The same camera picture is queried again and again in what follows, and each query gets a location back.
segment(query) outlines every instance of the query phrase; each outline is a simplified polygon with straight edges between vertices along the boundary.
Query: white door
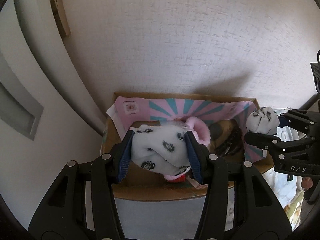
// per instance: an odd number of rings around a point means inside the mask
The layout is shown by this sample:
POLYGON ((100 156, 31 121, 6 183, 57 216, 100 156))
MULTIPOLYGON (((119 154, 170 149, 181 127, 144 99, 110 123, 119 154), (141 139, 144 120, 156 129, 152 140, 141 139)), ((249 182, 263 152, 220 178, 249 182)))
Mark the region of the white door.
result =
POLYGON ((76 114, 42 72, 24 39, 13 0, 0 12, 0 52, 43 107, 34 140, 0 119, 0 192, 27 229, 64 165, 72 159, 78 163, 94 160, 100 154, 102 137, 76 114))

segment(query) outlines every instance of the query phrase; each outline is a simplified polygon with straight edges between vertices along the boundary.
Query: white wall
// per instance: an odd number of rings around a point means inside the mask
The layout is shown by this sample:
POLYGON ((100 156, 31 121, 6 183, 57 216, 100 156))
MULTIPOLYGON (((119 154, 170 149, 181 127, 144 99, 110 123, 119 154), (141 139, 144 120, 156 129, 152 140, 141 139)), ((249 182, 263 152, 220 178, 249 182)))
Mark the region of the white wall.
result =
POLYGON ((70 106, 103 133, 105 116, 76 72, 54 21, 49 0, 14 0, 24 37, 46 76, 70 106))
POLYGON ((47 189, 71 159, 99 156, 102 137, 64 101, 34 59, 19 27, 13 0, 0 12, 0 51, 29 93, 44 107, 34 141, 0 119, 0 192, 28 228, 47 189))
POLYGON ((316 93, 314 0, 63 0, 64 40, 106 110, 116 90, 256 97, 300 107, 316 93))

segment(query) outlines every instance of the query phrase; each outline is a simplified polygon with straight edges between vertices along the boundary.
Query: red object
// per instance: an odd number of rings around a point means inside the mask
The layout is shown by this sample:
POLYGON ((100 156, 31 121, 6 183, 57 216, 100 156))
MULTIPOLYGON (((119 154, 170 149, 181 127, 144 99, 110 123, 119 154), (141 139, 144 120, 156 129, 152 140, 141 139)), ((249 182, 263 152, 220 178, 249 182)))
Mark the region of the red object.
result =
POLYGON ((174 180, 168 180, 168 182, 177 183, 177 182, 184 182, 186 181, 186 175, 183 174, 182 176, 174 179, 174 180))

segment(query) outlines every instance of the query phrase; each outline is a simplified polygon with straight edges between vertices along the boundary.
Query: textured wallpaper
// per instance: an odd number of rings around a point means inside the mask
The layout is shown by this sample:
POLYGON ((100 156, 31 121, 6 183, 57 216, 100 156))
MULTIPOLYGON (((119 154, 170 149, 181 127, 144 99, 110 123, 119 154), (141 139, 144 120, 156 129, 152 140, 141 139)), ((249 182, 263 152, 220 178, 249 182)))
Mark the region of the textured wallpaper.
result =
POLYGON ((63 0, 68 53, 98 106, 114 91, 256 97, 300 107, 316 93, 314 0, 63 0))

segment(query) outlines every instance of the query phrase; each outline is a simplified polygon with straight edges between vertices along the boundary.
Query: screw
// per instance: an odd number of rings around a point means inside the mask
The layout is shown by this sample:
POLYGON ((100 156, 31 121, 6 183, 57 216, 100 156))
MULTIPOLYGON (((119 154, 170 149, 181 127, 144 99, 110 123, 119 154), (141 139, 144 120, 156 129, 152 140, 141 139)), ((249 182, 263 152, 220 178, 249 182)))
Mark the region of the screw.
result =
POLYGON ((102 159, 104 159, 104 160, 108 160, 110 158, 111 158, 111 155, 109 153, 105 153, 102 155, 102 159))
POLYGON ((218 159, 218 156, 215 155, 215 154, 210 154, 210 155, 209 155, 209 159, 212 160, 212 161, 215 161, 215 160, 218 159))
POLYGON ((244 164, 244 166, 246 166, 247 168, 252 167, 252 162, 245 161, 243 164, 244 164))
POLYGON ((73 166, 76 165, 76 161, 68 161, 67 165, 68 165, 69 167, 73 167, 73 166))

